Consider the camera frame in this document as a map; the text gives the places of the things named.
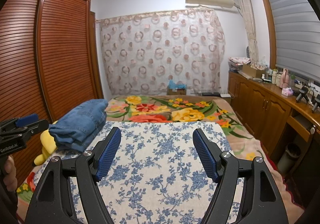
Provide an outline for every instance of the human hand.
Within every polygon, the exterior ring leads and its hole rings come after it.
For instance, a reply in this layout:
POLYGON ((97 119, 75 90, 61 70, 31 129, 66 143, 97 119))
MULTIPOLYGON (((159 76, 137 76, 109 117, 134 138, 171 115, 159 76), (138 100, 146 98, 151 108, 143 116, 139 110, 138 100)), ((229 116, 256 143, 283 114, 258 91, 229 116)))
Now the human hand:
POLYGON ((18 181, 16 178, 17 171, 11 155, 8 156, 8 159, 4 164, 4 169, 7 172, 7 175, 4 177, 3 182, 7 186, 8 191, 15 191, 18 186, 18 181))

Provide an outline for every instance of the window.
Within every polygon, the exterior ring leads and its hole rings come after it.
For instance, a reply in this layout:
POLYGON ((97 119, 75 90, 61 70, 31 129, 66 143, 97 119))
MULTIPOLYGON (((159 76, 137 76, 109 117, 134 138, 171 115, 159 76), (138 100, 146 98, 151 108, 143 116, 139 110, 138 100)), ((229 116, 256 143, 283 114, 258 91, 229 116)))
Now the window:
POLYGON ((311 5, 307 0, 269 3, 276 38, 276 66, 320 81, 320 21, 311 5))

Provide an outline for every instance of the stack of folded cloth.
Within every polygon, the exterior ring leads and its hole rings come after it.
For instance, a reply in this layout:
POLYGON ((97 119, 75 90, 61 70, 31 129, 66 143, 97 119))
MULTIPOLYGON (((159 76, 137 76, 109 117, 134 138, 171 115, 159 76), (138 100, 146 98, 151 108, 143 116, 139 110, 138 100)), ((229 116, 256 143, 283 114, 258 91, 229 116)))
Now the stack of folded cloth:
POLYGON ((92 99, 72 109, 56 124, 49 125, 59 150, 84 152, 106 123, 105 99, 92 99))
POLYGON ((239 70, 242 70, 243 64, 249 64, 251 62, 251 59, 245 58, 245 57, 229 57, 228 58, 228 64, 230 71, 238 72, 239 70))

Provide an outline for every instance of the sheer curtain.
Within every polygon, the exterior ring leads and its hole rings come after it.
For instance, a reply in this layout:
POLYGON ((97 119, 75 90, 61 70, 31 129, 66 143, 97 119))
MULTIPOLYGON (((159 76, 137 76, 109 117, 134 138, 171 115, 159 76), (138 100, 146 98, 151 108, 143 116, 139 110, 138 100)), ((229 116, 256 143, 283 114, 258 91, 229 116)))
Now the sheer curtain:
POLYGON ((254 62, 259 62, 256 26, 254 23, 251 1, 239 0, 239 4, 242 11, 245 30, 247 31, 250 59, 254 62))
POLYGON ((220 91, 225 37, 212 9, 144 13, 100 21, 112 94, 164 94, 168 81, 220 91))

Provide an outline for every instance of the beige curtain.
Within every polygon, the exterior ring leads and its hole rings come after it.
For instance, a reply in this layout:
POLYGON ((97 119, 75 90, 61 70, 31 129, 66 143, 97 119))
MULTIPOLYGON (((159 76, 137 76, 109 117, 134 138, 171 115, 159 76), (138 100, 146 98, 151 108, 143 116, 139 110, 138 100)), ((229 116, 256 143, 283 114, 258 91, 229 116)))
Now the beige curtain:
POLYGON ((245 30, 248 36, 250 58, 254 62, 259 62, 259 53, 256 39, 256 26, 254 23, 252 5, 250 0, 239 0, 245 30))

